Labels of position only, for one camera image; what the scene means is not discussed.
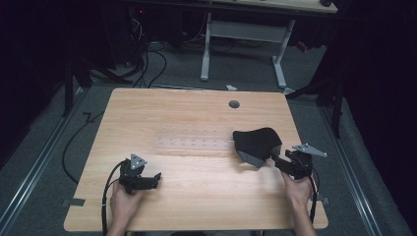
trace wooden table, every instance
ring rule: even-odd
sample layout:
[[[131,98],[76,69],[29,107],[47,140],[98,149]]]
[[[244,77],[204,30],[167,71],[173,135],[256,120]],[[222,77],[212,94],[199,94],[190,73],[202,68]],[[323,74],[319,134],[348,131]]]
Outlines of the wooden table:
[[[240,107],[231,108],[230,100]],[[291,209],[273,161],[257,169],[242,162],[233,147],[233,130],[263,127],[277,131],[282,151],[300,144],[281,93],[117,88],[74,196],[86,202],[70,206],[65,229],[101,231],[106,179],[131,153],[148,161],[143,176],[162,172],[162,179],[146,194],[130,230],[291,228]],[[314,226],[327,225],[318,202]]]

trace white metal stand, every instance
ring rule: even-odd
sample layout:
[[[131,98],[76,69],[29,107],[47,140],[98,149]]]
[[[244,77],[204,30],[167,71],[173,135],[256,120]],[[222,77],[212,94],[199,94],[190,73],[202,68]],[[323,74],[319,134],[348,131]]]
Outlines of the white metal stand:
[[[206,29],[206,48],[203,55],[201,80],[209,79],[209,42],[212,36],[240,38],[256,41],[269,41],[280,43],[277,55],[272,57],[278,85],[285,89],[286,82],[282,73],[281,59],[291,36],[295,21],[291,20],[286,28],[269,27],[233,22],[212,21],[211,13],[208,13]]]

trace metal bracket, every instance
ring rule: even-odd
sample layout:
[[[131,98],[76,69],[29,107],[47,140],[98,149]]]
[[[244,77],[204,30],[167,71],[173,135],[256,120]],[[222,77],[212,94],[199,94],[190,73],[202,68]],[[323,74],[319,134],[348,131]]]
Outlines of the metal bracket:
[[[328,157],[327,153],[322,152],[314,147],[311,147],[307,143],[305,143],[304,145],[293,146],[293,148],[301,152],[307,153],[307,154],[317,155],[321,157]]]
[[[138,169],[144,165],[146,165],[148,162],[145,161],[144,159],[140,158],[138,155],[136,154],[131,154],[131,169]]]

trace metal rail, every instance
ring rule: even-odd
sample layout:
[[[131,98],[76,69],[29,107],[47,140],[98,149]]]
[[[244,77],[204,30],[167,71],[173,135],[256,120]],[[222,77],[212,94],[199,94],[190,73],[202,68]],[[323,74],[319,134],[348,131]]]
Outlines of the metal rail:
[[[328,132],[332,136],[333,144],[335,145],[338,151],[338,157],[341,164],[341,169],[343,171],[344,177],[346,178],[347,185],[349,186],[350,192],[352,194],[353,200],[355,201],[356,206],[358,207],[359,213],[362,217],[362,220],[365,224],[366,229],[368,230],[369,235],[380,236],[383,235],[378,225],[377,220],[372,212],[371,206],[366,198],[362,187],[359,184],[358,179],[356,178],[355,172],[353,171],[352,165],[349,162],[349,158],[343,148],[343,145],[338,139],[331,127],[331,117],[328,113],[328,110],[325,107],[319,107],[319,111],[322,117],[326,120],[326,126]]]
[[[49,160],[51,159],[52,151],[54,150],[57,141],[61,137],[63,131],[67,127],[68,122],[71,120],[71,117],[74,114],[77,106],[83,101],[86,97],[87,92],[82,89],[78,89],[76,93],[75,105],[71,112],[67,116],[61,117],[61,120],[58,122],[58,125],[52,132],[39,156],[37,157],[36,162],[31,168],[29,174],[25,178],[21,187],[17,191],[15,197],[10,201],[9,206],[3,212],[0,218],[0,235],[7,235],[12,228],[15,220],[17,219],[19,213],[24,207],[26,201],[28,200],[31,192],[37,184],[37,181],[40,179],[43,171],[45,170]]]

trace hand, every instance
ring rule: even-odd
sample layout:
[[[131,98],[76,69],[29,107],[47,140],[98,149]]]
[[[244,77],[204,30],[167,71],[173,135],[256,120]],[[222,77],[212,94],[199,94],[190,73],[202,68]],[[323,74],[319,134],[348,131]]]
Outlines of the hand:
[[[313,193],[312,183],[308,177],[293,180],[287,173],[281,171],[285,183],[285,192],[288,201],[291,202],[294,217],[295,235],[316,236],[316,230],[310,221],[307,211],[307,202]]]
[[[288,201],[296,206],[307,206],[307,202],[313,194],[312,184],[308,177],[293,180],[287,173],[281,171],[285,183],[285,192]]]
[[[113,194],[110,199],[113,222],[107,236],[124,235],[126,228],[135,215],[145,191],[137,191],[133,195],[126,193],[119,181],[113,183]]]

